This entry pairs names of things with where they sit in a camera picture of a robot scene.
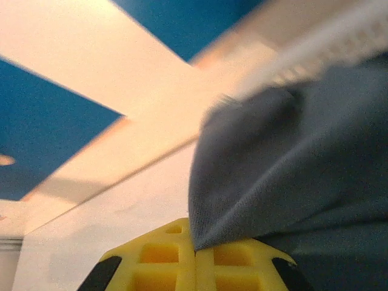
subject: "gray cloth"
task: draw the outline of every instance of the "gray cloth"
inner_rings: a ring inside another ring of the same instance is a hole
[[[190,177],[195,249],[255,237],[318,290],[388,290],[387,189],[382,55],[212,113]]]

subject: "white wall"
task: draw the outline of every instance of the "white wall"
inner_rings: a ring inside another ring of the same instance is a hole
[[[106,251],[187,217],[195,146],[178,150],[26,235],[12,290],[76,290]]]
[[[0,291],[11,291],[20,251],[0,250]]]

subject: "white plastic part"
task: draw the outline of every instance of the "white plastic part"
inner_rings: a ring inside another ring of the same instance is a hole
[[[268,66],[250,72],[234,98],[242,100],[267,85],[317,78],[338,61],[354,64],[387,48],[388,0],[362,2],[296,40]]]

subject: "blue ceiling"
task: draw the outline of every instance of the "blue ceiling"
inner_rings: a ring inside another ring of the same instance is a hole
[[[19,200],[120,114],[0,60],[0,198]]]
[[[114,0],[188,61],[265,0]]]

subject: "blurry object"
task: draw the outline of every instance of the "blurry object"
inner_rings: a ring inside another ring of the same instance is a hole
[[[199,52],[190,63],[206,69],[257,42],[279,51],[360,2],[362,0],[266,1]]]
[[[388,1],[361,1],[288,44],[269,65],[252,70],[234,97],[244,99],[268,85],[316,79],[332,64],[356,64],[386,48]]]

